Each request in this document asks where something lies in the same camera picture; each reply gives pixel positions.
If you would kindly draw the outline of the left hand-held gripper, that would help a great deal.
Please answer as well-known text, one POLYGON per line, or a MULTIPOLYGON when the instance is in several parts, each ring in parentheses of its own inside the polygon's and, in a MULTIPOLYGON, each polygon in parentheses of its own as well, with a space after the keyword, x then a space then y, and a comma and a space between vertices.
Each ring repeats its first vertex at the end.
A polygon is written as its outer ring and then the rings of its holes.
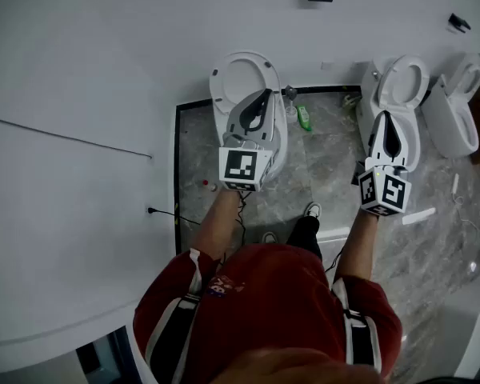
POLYGON ((283 134, 275 121, 275 93, 247 95, 230 112, 219 147, 219 180, 225 188, 260 191, 283 168, 283 134))

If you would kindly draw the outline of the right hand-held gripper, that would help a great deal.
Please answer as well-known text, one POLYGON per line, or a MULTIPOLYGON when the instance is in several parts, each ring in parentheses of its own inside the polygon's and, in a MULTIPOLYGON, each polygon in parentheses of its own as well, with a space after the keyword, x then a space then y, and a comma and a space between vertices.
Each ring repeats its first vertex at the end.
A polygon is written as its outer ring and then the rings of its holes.
POLYGON ((358 162, 351 184, 358 187, 361 209, 377 216, 406 211, 411 191, 407 180, 407 144, 398 120, 387 110, 374 120, 368 157, 358 162))

